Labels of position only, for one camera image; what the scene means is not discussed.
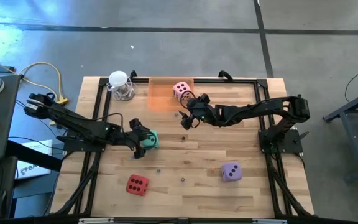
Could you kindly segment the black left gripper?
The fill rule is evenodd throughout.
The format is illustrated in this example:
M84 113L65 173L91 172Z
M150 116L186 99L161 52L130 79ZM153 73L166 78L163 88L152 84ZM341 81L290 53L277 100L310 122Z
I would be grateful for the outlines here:
M152 135L150 129L140 125L132 131L122 130L122 146L127 146L130 150L134 151L134 159L140 159L145 156L146 150L140 145L142 136Z

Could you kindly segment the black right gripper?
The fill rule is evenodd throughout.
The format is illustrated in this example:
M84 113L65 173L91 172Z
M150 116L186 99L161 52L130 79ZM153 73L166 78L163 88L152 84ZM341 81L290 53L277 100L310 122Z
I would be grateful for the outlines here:
M201 98L191 98L188 100L186 107L192 117L188 117L185 112L179 111L182 116L181 125L185 130L189 130L192 127L194 118L204 123L212 124L213 114L209 102L210 100L203 100Z

